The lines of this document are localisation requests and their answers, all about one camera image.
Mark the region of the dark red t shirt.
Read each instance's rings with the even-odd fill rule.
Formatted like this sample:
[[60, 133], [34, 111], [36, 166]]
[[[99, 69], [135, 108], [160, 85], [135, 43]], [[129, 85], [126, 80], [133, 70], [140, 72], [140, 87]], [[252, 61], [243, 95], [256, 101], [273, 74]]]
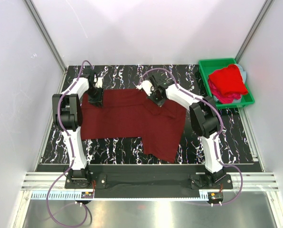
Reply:
[[138, 89], [107, 89], [103, 106], [82, 98], [81, 139], [140, 137], [144, 154], [174, 163], [184, 131], [186, 109], [166, 100], [157, 106]]

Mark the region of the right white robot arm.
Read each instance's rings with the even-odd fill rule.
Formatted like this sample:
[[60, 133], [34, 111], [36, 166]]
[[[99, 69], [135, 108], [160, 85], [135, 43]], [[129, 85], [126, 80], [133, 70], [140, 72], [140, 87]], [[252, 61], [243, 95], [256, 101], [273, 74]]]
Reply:
[[214, 99], [210, 96], [193, 94], [175, 82], [159, 79], [156, 76], [150, 76], [149, 79], [141, 82], [141, 89], [158, 106], [171, 100], [187, 109], [192, 130], [201, 139], [205, 156], [205, 174], [201, 175], [198, 186], [218, 187], [226, 173], [218, 139], [223, 129], [222, 119]]

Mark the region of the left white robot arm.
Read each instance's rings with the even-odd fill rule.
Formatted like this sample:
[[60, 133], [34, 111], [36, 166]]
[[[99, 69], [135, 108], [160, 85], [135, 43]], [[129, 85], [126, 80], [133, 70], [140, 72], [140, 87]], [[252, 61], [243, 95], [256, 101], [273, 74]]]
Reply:
[[53, 123], [59, 127], [67, 149], [70, 150], [70, 168], [65, 172], [68, 183], [87, 188], [92, 183], [92, 175], [87, 167], [81, 140], [83, 114], [80, 99], [86, 95], [87, 101], [96, 107], [103, 106], [102, 79], [87, 68], [73, 79], [70, 86], [59, 94], [52, 95]]

